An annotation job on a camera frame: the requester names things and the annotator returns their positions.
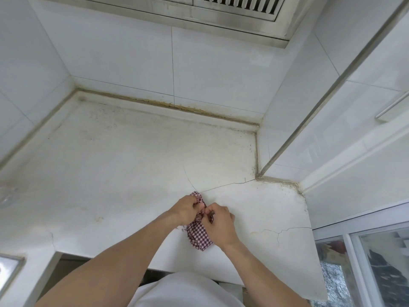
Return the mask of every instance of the red checkered rag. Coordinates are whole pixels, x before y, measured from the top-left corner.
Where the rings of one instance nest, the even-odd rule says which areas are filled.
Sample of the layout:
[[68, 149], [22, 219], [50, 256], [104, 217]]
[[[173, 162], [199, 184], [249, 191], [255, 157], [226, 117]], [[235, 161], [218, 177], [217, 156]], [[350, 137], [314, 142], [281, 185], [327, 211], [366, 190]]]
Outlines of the red checkered rag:
[[[197, 203], [204, 203], [202, 195], [198, 192], [194, 191], [191, 195], [196, 196]], [[207, 236], [207, 232], [202, 225], [203, 217], [205, 217], [205, 213], [199, 212], [196, 215], [195, 220], [185, 227], [190, 243], [193, 247], [201, 251], [206, 250], [206, 248], [213, 243]]]

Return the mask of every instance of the stainless steel range hood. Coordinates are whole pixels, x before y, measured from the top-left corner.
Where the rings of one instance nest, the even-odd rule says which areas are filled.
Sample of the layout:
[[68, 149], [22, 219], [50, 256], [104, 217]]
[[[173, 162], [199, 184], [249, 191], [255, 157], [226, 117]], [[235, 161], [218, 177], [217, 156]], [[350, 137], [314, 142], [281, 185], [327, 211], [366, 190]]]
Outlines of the stainless steel range hood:
[[50, 0], [285, 48], [314, 0]]

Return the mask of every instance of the person's right hand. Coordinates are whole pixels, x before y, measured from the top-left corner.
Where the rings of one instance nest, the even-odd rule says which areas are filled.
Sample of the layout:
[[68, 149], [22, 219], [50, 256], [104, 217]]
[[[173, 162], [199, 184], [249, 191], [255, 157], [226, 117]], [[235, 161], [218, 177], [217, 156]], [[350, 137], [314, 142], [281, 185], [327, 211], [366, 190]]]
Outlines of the person's right hand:
[[[217, 203], [212, 203], [206, 207], [206, 215], [202, 218], [202, 224], [207, 235], [220, 249], [224, 250], [228, 245], [239, 242], [234, 228], [234, 214], [229, 212], [228, 207], [222, 207]], [[209, 216], [213, 214], [213, 223], [210, 223]]]

